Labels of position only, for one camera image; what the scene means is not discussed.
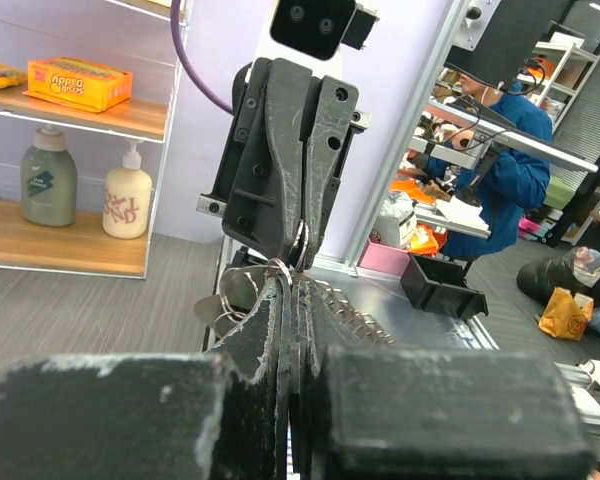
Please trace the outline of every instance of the black plastic bin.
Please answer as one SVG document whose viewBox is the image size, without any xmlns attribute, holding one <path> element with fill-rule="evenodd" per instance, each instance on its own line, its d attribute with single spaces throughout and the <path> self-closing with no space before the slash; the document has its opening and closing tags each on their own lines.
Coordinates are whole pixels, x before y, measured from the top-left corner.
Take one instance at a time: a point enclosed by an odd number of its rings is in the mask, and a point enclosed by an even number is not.
<svg viewBox="0 0 600 480">
<path fill-rule="evenodd" d="M 409 257 L 400 285 L 413 308 L 463 320 L 489 315 L 484 293 L 467 286 L 460 265 L 412 253 Z"/>
</svg>

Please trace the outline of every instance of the green bottle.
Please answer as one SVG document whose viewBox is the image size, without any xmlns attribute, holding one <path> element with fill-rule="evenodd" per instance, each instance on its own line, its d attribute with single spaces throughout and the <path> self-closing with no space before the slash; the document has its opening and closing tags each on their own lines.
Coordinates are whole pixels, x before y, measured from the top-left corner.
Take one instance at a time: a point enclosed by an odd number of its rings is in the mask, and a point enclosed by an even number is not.
<svg viewBox="0 0 600 480">
<path fill-rule="evenodd" d="M 22 215 L 30 222 L 64 227 L 76 220 L 76 164 L 64 133 L 38 128 L 20 164 Z"/>
</svg>

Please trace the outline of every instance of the cardboard box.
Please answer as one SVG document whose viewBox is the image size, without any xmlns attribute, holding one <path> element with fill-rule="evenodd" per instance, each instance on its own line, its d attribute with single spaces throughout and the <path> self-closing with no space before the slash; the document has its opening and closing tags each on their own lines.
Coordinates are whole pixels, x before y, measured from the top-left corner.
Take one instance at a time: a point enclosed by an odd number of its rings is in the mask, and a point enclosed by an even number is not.
<svg viewBox="0 0 600 480">
<path fill-rule="evenodd" d="M 29 62 L 31 97 L 86 110 L 103 112 L 131 97 L 133 74 L 71 57 Z"/>
</svg>

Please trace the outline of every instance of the white wall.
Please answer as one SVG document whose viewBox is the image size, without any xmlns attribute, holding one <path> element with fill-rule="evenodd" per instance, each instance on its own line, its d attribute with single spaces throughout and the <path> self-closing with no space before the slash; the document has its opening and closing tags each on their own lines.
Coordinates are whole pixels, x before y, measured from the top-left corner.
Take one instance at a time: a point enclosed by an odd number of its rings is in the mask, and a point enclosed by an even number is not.
<svg viewBox="0 0 600 480">
<path fill-rule="evenodd" d="M 346 48 L 344 79 L 360 89 L 359 108 L 372 127 L 354 140 L 323 253 L 344 253 L 378 166 L 422 69 L 441 12 L 452 0 L 383 0 L 381 21 L 363 51 Z M 187 50 L 202 77 L 225 99 L 235 72 L 251 61 L 269 0 L 196 0 Z M 189 82 L 180 89 L 160 200 L 160 232 L 202 242 L 222 235 L 220 220 L 195 211 L 213 185 L 230 117 Z"/>
<path fill-rule="evenodd" d="M 361 52 L 345 49 L 344 79 L 360 89 L 359 108 L 372 113 L 373 119 L 371 129 L 354 140 L 323 253 L 343 254 L 404 102 L 435 41 L 441 12 L 450 1 L 378 1 L 381 21 L 368 47 Z M 187 50 L 201 76 L 227 101 L 235 72 L 253 58 L 269 6 L 270 0 L 194 0 Z M 169 94 L 174 55 L 164 21 L 102 0 L 0 0 L 0 19 L 0 60 L 6 63 L 24 66 L 31 58 L 82 56 L 134 71 L 137 96 L 166 100 Z M 221 237 L 220 220 L 195 209 L 198 196 L 213 185 L 230 121 L 183 78 L 158 232 L 200 242 Z M 0 118 L 0 164 L 18 164 L 34 127 Z M 66 132 L 80 174 L 89 178 L 103 178 L 126 148 L 117 137 Z M 140 150 L 144 168 L 155 180 L 160 147 L 145 144 Z"/>
</svg>

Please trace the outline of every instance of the blue jacket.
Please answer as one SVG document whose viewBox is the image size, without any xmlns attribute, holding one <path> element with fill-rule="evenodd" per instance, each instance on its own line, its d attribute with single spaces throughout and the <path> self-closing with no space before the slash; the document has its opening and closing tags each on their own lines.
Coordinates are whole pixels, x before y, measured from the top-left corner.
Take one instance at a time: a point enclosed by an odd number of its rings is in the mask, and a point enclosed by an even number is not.
<svg viewBox="0 0 600 480">
<path fill-rule="evenodd" d="M 513 122 L 518 130 L 551 140 L 549 116 L 527 98 L 504 94 L 491 109 Z M 441 178 L 447 166 L 442 160 L 430 158 L 425 171 L 432 177 Z M 473 175 L 474 172 L 463 170 L 456 188 L 465 187 Z M 549 176 L 547 162 L 517 150 L 505 151 L 480 182 L 476 192 L 482 203 L 480 216 L 489 225 L 491 237 L 483 240 L 449 232 L 443 253 L 457 259 L 475 258 L 500 252 L 516 243 L 520 218 L 525 210 L 542 205 L 547 196 Z"/>
</svg>

